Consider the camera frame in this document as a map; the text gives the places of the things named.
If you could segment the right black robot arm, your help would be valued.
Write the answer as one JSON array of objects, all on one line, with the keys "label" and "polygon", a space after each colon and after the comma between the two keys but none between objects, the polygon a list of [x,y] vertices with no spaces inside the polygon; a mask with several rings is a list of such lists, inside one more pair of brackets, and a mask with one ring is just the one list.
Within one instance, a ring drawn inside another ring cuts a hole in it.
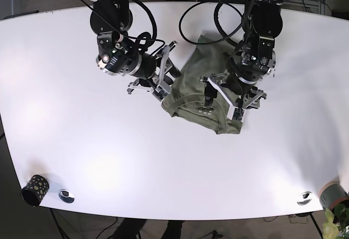
[{"label": "right black robot arm", "polygon": [[[151,11],[139,0],[91,0],[93,3],[90,25],[97,35],[97,65],[104,73],[129,75],[135,81],[128,85],[127,92],[134,90],[150,92],[162,101],[171,92],[175,78],[181,76],[169,58],[178,45],[176,41],[162,44],[153,53],[149,48],[158,41],[157,24]],[[136,3],[148,15],[151,32],[142,32],[137,37],[128,34],[133,23],[130,2]]]}]

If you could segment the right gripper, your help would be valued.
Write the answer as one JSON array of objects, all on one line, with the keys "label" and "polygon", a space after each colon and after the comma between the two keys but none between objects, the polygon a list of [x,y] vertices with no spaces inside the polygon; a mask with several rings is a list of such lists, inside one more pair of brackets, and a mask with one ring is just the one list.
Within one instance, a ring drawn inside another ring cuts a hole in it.
[{"label": "right gripper", "polygon": [[137,70],[137,79],[128,85],[127,93],[132,94],[135,90],[146,91],[162,101],[171,92],[172,78],[181,77],[181,72],[169,58],[170,52],[178,46],[176,41],[162,47],[154,56],[146,60],[146,66],[141,64]]}]

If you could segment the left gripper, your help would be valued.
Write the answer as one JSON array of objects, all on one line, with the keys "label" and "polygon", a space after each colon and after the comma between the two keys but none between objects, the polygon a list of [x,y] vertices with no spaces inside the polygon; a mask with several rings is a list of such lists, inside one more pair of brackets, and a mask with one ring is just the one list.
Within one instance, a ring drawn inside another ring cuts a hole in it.
[{"label": "left gripper", "polygon": [[260,107],[260,100],[266,99],[267,94],[256,85],[264,74],[251,71],[237,72],[225,70],[222,73],[205,73],[200,77],[204,83],[204,107],[208,111],[215,110],[219,103],[218,97],[223,98],[227,105],[226,118],[243,122],[246,112]]}]

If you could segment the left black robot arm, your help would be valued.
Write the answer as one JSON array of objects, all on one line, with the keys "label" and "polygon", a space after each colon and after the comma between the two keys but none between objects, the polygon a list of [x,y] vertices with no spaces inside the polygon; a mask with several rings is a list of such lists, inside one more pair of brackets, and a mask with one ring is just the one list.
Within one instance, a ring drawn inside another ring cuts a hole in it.
[{"label": "left black robot arm", "polygon": [[284,0],[245,0],[242,20],[237,27],[244,31],[239,43],[230,39],[237,29],[226,34],[219,23],[219,9],[226,2],[220,1],[214,10],[214,23],[222,40],[234,46],[233,54],[227,58],[226,70],[201,78],[203,96],[187,96],[176,105],[201,116],[215,112],[217,116],[242,121],[246,110],[258,109],[261,100],[267,98],[256,84],[275,71],[275,39],[283,27],[281,5]]}]

